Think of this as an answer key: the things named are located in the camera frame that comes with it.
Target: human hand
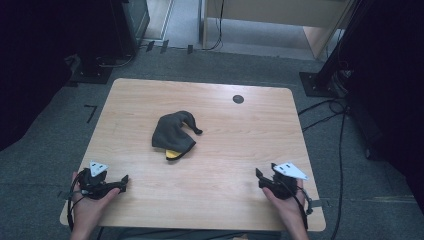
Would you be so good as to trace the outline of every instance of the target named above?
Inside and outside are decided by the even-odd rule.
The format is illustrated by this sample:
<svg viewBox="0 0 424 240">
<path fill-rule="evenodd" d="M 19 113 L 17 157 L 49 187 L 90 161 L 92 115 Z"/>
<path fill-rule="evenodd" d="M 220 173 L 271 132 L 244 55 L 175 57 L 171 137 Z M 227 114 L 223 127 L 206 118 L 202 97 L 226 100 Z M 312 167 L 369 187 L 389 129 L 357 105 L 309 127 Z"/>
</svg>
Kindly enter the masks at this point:
<svg viewBox="0 0 424 240">
<path fill-rule="evenodd" d="M 78 173 L 74 172 L 72 179 L 74 180 Z M 83 198 L 80 192 L 79 184 L 74 187 L 74 229 L 71 233 L 71 240 L 89 239 L 91 232 L 99 223 L 107 205 L 119 194 L 119 188 L 114 188 L 108 192 L 106 196 L 99 200 Z"/>
<path fill-rule="evenodd" d="M 297 186 L 303 188 L 303 181 L 301 179 L 297 180 Z M 293 197 L 285 200 L 279 199 L 274 195 L 274 193 L 272 193 L 270 189 L 266 187 L 262 188 L 262 191 L 268 200 L 272 203 L 272 205 L 274 205 L 274 207 L 277 209 L 278 215 L 280 216 L 287 231 L 290 233 L 290 236 L 295 240 L 309 239 L 297 201 Z M 296 192 L 296 197 L 302 206 L 304 206 L 305 195 L 301 190 Z"/>
</svg>

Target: floor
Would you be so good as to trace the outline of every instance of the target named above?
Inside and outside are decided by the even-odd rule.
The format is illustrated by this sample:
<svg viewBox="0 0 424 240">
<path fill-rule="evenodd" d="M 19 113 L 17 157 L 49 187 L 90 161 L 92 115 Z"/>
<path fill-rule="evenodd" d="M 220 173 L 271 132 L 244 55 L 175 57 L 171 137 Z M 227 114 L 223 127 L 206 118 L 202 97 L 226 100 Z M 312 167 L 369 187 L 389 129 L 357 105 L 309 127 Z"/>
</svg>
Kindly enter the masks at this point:
<svg viewBox="0 0 424 240">
<path fill-rule="evenodd" d="M 199 0 L 148 0 L 151 22 L 146 31 L 145 43 L 155 41 L 162 46 L 202 49 L 199 30 Z M 302 26 L 259 23 L 224 19 L 221 23 L 221 43 L 217 52 L 275 56 L 299 60 L 325 61 L 339 39 L 340 30 L 328 47 L 316 59 L 307 42 Z M 219 38 L 219 24 L 208 19 L 208 42 L 211 48 Z"/>
</svg>

